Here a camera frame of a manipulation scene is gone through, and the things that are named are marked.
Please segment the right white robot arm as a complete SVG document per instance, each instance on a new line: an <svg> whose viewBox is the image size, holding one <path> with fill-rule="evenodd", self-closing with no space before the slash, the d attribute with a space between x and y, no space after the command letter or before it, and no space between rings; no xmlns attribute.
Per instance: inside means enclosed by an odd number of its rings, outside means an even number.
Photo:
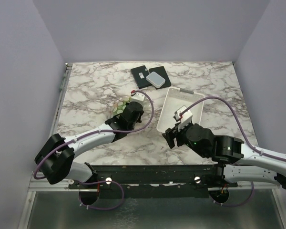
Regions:
<svg viewBox="0 0 286 229"><path fill-rule="evenodd" d="M185 145L200 157L216 162L215 172L209 175L211 186L251 181L272 183L286 190L286 155L250 147L239 138L214 135L199 124L178 127L168 128L162 136L170 148Z"/></svg>

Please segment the clear polka dot zip bag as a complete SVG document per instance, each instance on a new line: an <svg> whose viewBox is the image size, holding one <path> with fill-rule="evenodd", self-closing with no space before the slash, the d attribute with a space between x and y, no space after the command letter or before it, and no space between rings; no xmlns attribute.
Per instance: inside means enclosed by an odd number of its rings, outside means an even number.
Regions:
<svg viewBox="0 0 286 229"><path fill-rule="evenodd" d="M133 96L122 98L110 108L105 123L124 127L141 123L144 106L148 102L147 96L142 93L135 93Z"/></svg>

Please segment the green toy citrus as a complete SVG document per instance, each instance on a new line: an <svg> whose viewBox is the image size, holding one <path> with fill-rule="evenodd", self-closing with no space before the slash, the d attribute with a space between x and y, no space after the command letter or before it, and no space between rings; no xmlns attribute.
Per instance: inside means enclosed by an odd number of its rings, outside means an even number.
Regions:
<svg viewBox="0 0 286 229"><path fill-rule="evenodd" d="M129 100L122 100L114 104L112 107L112 115L115 116L115 115L121 114L126 108L128 103L129 103Z"/></svg>

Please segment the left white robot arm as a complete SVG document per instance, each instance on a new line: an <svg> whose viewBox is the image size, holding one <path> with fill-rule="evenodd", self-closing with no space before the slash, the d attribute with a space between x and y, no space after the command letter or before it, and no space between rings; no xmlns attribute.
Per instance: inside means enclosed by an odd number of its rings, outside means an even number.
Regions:
<svg viewBox="0 0 286 229"><path fill-rule="evenodd" d="M97 146L126 137L134 130L135 124L141 122L143 113L143 104L131 101L126 104L122 113L91 131L70 137L52 135L34 159L37 165L41 165L38 170L50 184L57 184L70 177L79 180L85 188L93 187L96 177L92 167L85 163L76 165L73 160Z"/></svg>

